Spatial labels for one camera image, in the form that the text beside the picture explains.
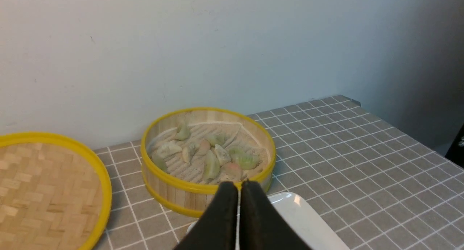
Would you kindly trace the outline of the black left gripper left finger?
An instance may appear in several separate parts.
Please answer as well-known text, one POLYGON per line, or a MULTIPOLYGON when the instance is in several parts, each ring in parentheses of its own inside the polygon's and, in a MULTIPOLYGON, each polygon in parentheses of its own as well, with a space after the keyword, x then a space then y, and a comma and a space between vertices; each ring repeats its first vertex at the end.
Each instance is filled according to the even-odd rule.
POLYGON ((176 250, 234 250, 238 189, 233 182, 219 184, 212 201, 176 250))

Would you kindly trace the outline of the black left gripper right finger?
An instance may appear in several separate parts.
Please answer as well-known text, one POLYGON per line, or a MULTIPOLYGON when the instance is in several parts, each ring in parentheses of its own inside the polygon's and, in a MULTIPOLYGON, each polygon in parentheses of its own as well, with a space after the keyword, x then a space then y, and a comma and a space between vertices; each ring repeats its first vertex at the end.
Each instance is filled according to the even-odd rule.
POLYGON ((271 204, 260 184, 244 181, 239 217, 241 250, 310 250, 271 204))

